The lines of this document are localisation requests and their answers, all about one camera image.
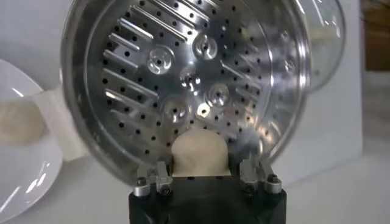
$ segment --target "dough on plate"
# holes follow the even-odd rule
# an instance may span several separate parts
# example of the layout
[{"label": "dough on plate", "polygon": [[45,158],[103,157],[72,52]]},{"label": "dough on plate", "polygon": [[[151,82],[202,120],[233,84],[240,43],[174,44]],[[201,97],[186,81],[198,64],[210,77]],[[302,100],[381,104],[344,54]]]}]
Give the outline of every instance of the dough on plate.
[{"label": "dough on plate", "polygon": [[209,130],[190,130],[172,145],[174,177],[230,175],[226,142]]},{"label": "dough on plate", "polygon": [[0,103],[0,144],[28,144],[41,138],[45,122],[33,102]]}]

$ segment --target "black machine base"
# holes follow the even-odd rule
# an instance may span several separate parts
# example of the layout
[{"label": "black machine base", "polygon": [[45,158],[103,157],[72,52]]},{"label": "black machine base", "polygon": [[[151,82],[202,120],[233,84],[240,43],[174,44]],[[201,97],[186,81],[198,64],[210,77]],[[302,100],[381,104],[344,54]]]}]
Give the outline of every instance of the black machine base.
[{"label": "black machine base", "polygon": [[151,189],[129,195],[130,224],[286,223],[286,192],[268,193],[263,183],[253,190],[235,177],[178,177],[163,194]]}]

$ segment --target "white tabletop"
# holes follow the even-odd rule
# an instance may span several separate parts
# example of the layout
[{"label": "white tabletop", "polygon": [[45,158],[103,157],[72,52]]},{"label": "white tabletop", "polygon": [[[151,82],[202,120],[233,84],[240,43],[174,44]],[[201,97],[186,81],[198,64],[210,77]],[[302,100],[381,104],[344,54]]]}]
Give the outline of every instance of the white tabletop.
[{"label": "white tabletop", "polygon": [[[390,143],[366,139],[365,155],[285,189],[288,224],[388,224]],[[90,157],[66,163],[47,196],[7,224],[129,223],[130,189]]]}]

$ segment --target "screw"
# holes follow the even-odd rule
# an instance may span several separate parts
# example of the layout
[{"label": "screw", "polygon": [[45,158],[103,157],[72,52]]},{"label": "screw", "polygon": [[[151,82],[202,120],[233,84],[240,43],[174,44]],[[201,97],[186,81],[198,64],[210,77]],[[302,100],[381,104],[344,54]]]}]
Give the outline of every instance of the screw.
[{"label": "screw", "polygon": [[171,193],[171,190],[170,190],[170,188],[168,188],[168,187],[163,187],[162,189],[161,189],[161,192],[160,192],[162,195],[165,195],[165,196],[167,196],[167,195],[169,195],[169,193]]},{"label": "screw", "polygon": [[276,176],[275,174],[268,175],[267,181],[270,182],[270,183],[273,183],[273,184],[279,183],[278,176]]},{"label": "screw", "polygon": [[205,50],[205,51],[208,50],[208,44],[207,44],[207,43],[204,43],[204,44],[203,44],[203,50]]}]

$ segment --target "metal rim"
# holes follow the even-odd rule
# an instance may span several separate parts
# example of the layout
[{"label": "metal rim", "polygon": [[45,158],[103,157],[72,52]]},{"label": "metal rim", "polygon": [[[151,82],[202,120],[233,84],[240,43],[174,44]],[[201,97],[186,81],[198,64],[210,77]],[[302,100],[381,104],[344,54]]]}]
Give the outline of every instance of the metal rim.
[{"label": "metal rim", "polygon": [[[300,8],[302,10],[306,10],[307,12],[311,11],[310,8],[307,9],[307,6],[301,5],[300,0],[296,0],[296,2],[298,4],[300,4]],[[326,7],[329,7],[330,5],[337,8],[336,10],[332,10],[331,13],[332,13],[332,16],[333,16],[334,13],[337,14],[337,16],[333,16],[333,17],[339,18],[339,21],[337,23],[335,23],[335,26],[337,28],[340,28],[340,30],[338,31],[340,33],[339,34],[340,35],[340,37],[339,37],[340,40],[338,40],[338,39],[333,40],[335,37],[331,37],[331,38],[329,38],[329,40],[326,40],[327,41],[326,44],[334,42],[335,45],[338,45],[338,42],[339,42],[339,46],[340,47],[335,48],[331,52],[331,54],[329,55],[329,58],[327,58],[327,61],[332,61],[331,63],[327,63],[327,62],[321,63],[321,64],[324,64],[324,65],[325,64],[329,65],[329,67],[331,67],[331,69],[327,73],[321,75],[321,77],[325,77],[325,78],[318,77],[319,74],[321,73],[320,72],[321,68],[317,68],[317,66],[314,65],[314,61],[316,61],[315,54],[317,54],[317,55],[320,54],[321,53],[321,48],[314,46],[314,44],[313,44],[313,39],[315,39],[314,37],[311,37],[310,35],[308,36],[310,41],[311,41],[312,67],[313,67],[312,68],[313,71],[312,71],[312,74],[311,74],[311,86],[309,88],[309,92],[313,93],[313,92],[321,89],[322,87],[324,87],[333,78],[333,76],[335,76],[335,73],[336,73],[336,71],[337,71],[337,69],[338,69],[338,67],[339,67],[339,65],[341,63],[341,60],[343,58],[344,51],[345,51],[345,48],[346,48],[347,26],[346,26],[346,19],[345,19],[345,16],[344,16],[344,11],[343,11],[343,8],[342,8],[341,3],[340,3],[339,0],[330,0],[330,1],[321,2],[321,4],[324,4],[325,6],[318,5],[318,3],[314,2],[314,1],[310,2],[308,4],[314,4],[313,7],[316,9],[316,13],[320,14],[320,15],[318,15],[318,16],[311,16],[312,12],[305,13],[305,14],[302,14],[302,12],[301,12],[302,19],[305,21],[305,28],[307,30],[307,33],[310,33],[315,28],[315,27],[311,27],[309,25],[309,20],[314,19],[314,20],[317,20],[317,21],[322,21],[323,19],[330,17],[329,15],[327,15],[326,12],[324,12],[326,10]],[[324,26],[323,27],[324,32],[326,32],[326,29],[328,29],[328,27]]]},{"label": "metal rim", "polygon": [[[108,168],[113,174],[115,174],[119,179],[123,180],[126,183],[134,184],[134,180],[132,179],[132,177],[130,177],[130,175],[128,174],[126,175],[126,173],[123,173],[122,170],[118,169],[118,165],[116,163],[107,159],[107,154],[103,152],[101,146],[96,142],[96,138],[94,138],[94,136],[91,134],[90,130],[85,124],[83,114],[79,107],[80,104],[80,102],[78,102],[79,96],[74,91],[75,89],[74,82],[70,78],[72,76],[71,74],[73,73],[73,69],[74,69],[74,66],[72,64],[74,63],[73,61],[74,59],[72,58],[72,55],[74,53],[72,46],[75,44],[74,40],[75,40],[75,36],[77,35],[75,27],[77,27],[79,23],[82,21],[83,11],[87,6],[87,3],[88,0],[80,0],[74,2],[71,13],[68,16],[68,20],[66,22],[64,33],[63,33],[61,72],[62,72],[62,82],[63,82],[65,101],[73,116],[77,131],[82,137],[82,139],[84,140],[84,142],[86,143],[86,145],[88,146],[88,148],[90,149],[90,152],[95,157],[97,157],[98,160],[103,165],[105,165],[105,167]],[[275,159],[277,155],[282,151],[284,145],[286,144],[287,140],[291,137],[291,134],[296,124],[298,123],[300,115],[302,114],[302,108],[305,104],[305,95],[306,95],[306,90],[309,82],[308,75],[310,73],[310,60],[308,59],[310,56],[310,47],[307,42],[306,33],[303,30],[303,22],[299,19],[296,5],[291,4],[289,2],[285,2],[285,4],[288,5],[290,16],[294,18],[295,29],[300,31],[299,35],[296,37],[300,43],[300,46],[298,47],[298,49],[300,50],[299,51],[300,92],[299,92],[299,101],[296,104],[297,110],[294,111],[294,116],[290,119],[288,128],[284,132],[282,138],[273,147],[273,149],[267,152],[264,156],[262,156],[262,158],[269,158],[269,159]]]}]

